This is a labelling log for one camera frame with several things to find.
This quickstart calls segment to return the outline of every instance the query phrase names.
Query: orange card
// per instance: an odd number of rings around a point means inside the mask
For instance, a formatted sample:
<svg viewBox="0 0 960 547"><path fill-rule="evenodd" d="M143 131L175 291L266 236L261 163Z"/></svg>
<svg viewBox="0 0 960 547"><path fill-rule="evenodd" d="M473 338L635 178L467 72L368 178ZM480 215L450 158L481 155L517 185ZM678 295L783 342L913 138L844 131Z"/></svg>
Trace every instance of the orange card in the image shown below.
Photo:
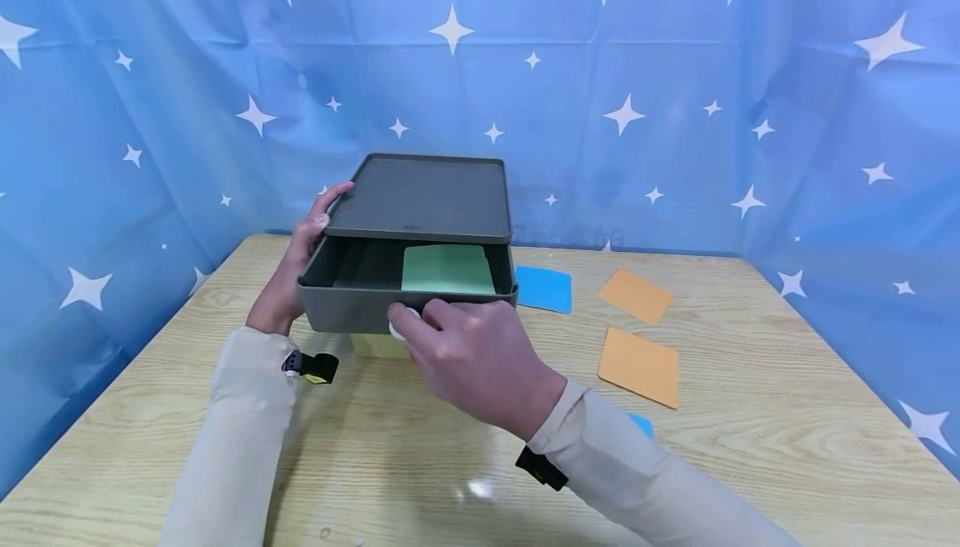
<svg viewBox="0 0 960 547"><path fill-rule="evenodd" d="M661 344L607 328L597 376L666 407L680 407L680 355Z"/></svg>
<svg viewBox="0 0 960 547"><path fill-rule="evenodd" d="M653 326L663 318L673 295L649 280L619 269L600 289L600 299Z"/></svg>

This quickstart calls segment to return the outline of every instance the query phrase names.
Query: box drawer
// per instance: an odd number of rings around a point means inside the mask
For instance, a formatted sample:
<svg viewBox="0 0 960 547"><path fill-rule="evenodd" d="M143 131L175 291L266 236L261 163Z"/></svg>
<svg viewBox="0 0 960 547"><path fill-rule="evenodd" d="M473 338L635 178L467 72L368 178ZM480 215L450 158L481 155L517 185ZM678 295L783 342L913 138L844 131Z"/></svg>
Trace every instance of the box drawer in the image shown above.
<svg viewBox="0 0 960 547"><path fill-rule="evenodd" d="M419 293L402 290L403 252L424 244L391 238L323 236L303 275L299 292L310 326L318 332L390 334L387 308L393 302L423 311L431 299L448 302L508 301L517 306L518 287L509 244L484 244L495 294Z"/></svg>

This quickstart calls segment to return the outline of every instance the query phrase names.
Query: beige sleeve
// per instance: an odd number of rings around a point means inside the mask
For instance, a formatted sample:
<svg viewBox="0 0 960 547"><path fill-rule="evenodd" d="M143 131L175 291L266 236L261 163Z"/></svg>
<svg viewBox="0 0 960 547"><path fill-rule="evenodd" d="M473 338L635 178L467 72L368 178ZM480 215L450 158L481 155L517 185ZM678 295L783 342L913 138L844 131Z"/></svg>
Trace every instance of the beige sleeve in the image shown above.
<svg viewBox="0 0 960 547"><path fill-rule="evenodd" d="M583 501L656 547L800 544L573 381L529 447L566 474Z"/></svg>
<svg viewBox="0 0 960 547"><path fill-rule="evenodd" d="M298 381L280 370L286 337L233 331L210 385L210 407L174 490L162 547L262 547Z"/></svg>

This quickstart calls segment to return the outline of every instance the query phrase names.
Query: star-patterned backdrop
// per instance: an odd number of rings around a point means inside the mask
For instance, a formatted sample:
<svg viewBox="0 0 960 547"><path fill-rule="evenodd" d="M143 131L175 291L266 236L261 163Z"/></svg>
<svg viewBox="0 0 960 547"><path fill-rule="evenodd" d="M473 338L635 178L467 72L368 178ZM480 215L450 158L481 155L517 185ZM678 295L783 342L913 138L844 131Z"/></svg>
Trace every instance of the star-patterned backdrop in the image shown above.
<svg viewBox="0 0 960 547"><path fill-rule="evenodd" d="M0 495L372 151L744 257L958 474L958 94L960 0L0 0Z"/></svg>

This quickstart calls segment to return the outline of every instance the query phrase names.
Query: wood grain surface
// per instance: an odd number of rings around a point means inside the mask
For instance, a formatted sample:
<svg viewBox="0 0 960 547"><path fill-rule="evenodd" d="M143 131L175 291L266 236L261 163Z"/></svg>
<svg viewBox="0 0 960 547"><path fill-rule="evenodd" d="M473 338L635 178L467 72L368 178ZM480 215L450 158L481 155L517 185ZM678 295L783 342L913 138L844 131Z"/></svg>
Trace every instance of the wood grain surface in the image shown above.
<svg viewBox="0 0 960 547"><path fill-rule="evenodd" d="M223 340L286 245L255 236L0 504L0 545L152 545L200 428ZM546 362L654 423L657 439L806 545L956 545L960 484L749 265L731 258L516 248L573 276L573 315L520 308ZM656 327L598 298L626 268L669 289ZM673 347L681 408L596 376L607 326ZM292 338L342 364L299 404L267 544L642 545L514 469L522 444L432 397L408 359Z"/></svg>

